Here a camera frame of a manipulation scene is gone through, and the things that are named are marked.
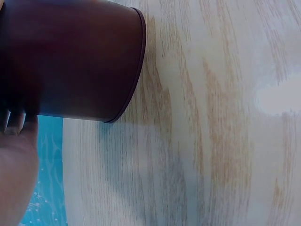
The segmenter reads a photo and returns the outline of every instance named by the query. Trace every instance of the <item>blue cloth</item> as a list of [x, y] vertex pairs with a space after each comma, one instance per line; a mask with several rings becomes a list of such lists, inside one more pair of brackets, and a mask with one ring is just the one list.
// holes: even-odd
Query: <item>blue cloth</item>
[[63, 192], [63, 119], [39, 116], [39, 122], [39, 176], [19, 226], [64, 226], [67, 218]]

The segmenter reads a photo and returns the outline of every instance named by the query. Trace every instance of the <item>finger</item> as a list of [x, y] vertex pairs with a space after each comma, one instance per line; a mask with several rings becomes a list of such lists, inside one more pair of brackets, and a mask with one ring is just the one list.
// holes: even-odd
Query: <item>finger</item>
[[4, 133], [8, 123], [9, 111], [6, 109], [0, 110], [0, 133]]
[[24, 114], [23, 113], [15, 113], [11, 112], [8, 125], [4, 131], [6, 135], [18, 135], [21, 131], [24, 121]]
[[3, 3], [4, 3], [4, 0], [0, 0], [0, 9], [2, 9]]
[[20, 135], [31, 140], [33, 144], [37, 143], [39, 131], [39, 120], [36, 115], [26, 114], [23, 128]]

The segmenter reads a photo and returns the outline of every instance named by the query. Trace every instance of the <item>hand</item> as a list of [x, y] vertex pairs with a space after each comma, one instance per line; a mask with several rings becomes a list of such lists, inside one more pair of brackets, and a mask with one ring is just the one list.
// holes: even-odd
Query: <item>hand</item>
[[34, 190], [39, 169], [38, 117], [0, 111], [0, 222], [16, 226]]

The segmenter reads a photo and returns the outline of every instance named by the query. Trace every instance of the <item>wooden table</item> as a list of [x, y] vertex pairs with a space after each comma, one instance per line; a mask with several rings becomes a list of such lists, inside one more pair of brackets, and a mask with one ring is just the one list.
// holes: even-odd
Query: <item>wooden table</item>
[[69, 225], [300, 225], [301, 2], [116, 2], [143, 72], [115, 124], [64, 120]]

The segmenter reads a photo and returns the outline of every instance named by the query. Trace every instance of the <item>cup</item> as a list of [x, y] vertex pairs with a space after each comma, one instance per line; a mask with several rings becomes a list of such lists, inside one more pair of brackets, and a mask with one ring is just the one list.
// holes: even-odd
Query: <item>cup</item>
[[0, 101], [10, 111], [114, 122], [137, 85], [142, 13], [109, 1], [7, 0]]

